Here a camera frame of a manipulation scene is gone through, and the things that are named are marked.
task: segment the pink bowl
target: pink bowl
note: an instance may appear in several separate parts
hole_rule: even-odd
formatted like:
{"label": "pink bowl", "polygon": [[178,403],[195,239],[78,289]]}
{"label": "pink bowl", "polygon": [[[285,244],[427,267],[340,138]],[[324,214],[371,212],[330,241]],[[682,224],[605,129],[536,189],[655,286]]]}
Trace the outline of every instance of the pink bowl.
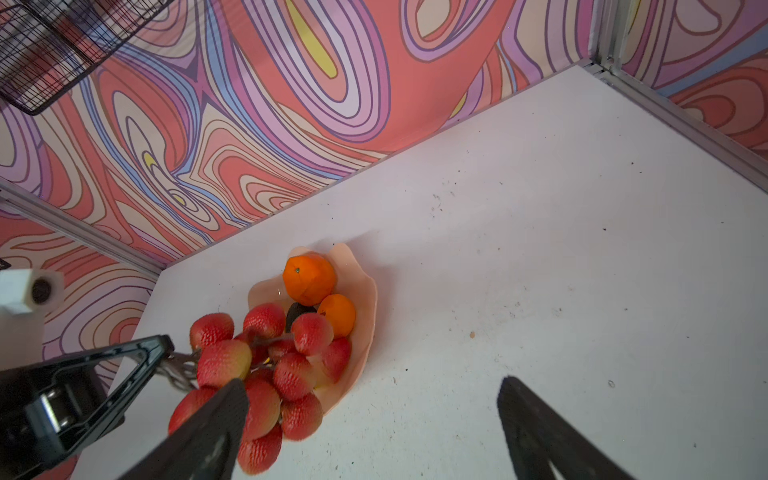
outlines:
{"label": "pink bowl", "polygon": [[[311,251],[305,247],[297,247],[290,251],[288,257],[297,257]],[[323,406],[323,413],[327,414],[352,389],[366,366],[368,352],[373,342],[373,330],[376,327],[376,302],[379,294],[376,290],[376,282],[362,271],[360,264],[345,243],[337,243],[324,257],[336,271],[337,281],[333,292],[341,293],[352,300],[357,312],[355,328],[348,337],[349,342],[352,343],[352,357],[349,359],[349,365],[337,383],[315,389],[315,395]],[[266,302],[277,302],[286,311],[293,303],[286,293],[282,275],[259,282],[248,292],[249,309]]]}

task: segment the tangerine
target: tangerine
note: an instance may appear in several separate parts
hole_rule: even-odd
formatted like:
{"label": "tangerine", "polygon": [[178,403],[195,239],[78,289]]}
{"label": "tangerine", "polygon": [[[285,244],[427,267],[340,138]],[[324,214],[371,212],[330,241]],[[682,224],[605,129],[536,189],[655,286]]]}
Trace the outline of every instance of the tangerine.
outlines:
{"label": "tangerine", "polygon": [[333,338],[349,335],[355,328],[355,305],[341,293],[328,295],[317,308],[320,315],[325,315],[333,327]]}
{"label": "tangerine", "polygon": [[283,270],[288,296],[304,306],[317,305],[331,294],[336,285],[336,272],[319,253],[290,257]]}

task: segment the lychee stem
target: lychee stem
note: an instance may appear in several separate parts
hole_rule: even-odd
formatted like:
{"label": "lychee stem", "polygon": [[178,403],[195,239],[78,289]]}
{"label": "lychee stem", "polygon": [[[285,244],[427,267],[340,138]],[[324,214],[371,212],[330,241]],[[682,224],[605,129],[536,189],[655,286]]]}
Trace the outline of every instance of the lychee stem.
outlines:
{"label": "lychee stem", "polygon": [[182,392],[191,392],[195,390],[195,386],[192,384],[189,378],[189,372],[179,368],[179,365],[174,363],[172,359],[162,360],[160,367],[155,370],[156,373],[162,375],[168,379],[170,386]]}
{"label": "lychee stem", "polygon": [[253,342],[251,342],[250,346],[251,348],[254,346],[268,346],[275,342],[279,342],[280,340],[293,340],[293,334],[284,333],[283,335],[277,336],[273,339],[255,339]]}
{"label": "lychee stem", "polygon": [[258,372],[259,370],[274,370],[275,369],[275,363],[270,360],[269,363],[264,363],[263,365],[259,365],[258,368],[251,370],[251,373]]}

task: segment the white table surface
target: white table surface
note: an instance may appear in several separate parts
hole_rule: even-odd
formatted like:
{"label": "white table surface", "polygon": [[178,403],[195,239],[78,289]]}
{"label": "white table surface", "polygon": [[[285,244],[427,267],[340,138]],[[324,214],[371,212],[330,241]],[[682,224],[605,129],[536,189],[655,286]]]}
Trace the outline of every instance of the white table surface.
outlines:
{"label": "white table surface", "polygon": [[[767,233],[767,195],[571,68],[165,270],[135,337],[185,350],[291,248],[347,242],[368,366],[263,478],[514,478],[508,375],[638,478],[765,478]],[[153,379],[73,478],[128,469],[181,396]]]}

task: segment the black bracket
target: black bracket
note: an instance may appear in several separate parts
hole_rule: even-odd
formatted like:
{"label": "black bracket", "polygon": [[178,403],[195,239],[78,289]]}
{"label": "black bracket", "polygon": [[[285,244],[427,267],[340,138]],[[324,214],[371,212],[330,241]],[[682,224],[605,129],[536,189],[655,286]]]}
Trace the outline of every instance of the black bracket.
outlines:
{"label": "black bracket", "polygon": [[247,413],[245,386],[232,380],[119,480],[231,478]]}
{"label": "black bracket", "polygon": [[[0,372],[0,478],[34,478],[120,425],[173,351],[151,336]],[[137,366],[108,396],[94,369],[124,356]]]}
{"label": "black bracket", "polygon": [[633,480],[520,379],[504,379],[497,406],[518,480],[554,480],[550,464],[567,480]]}

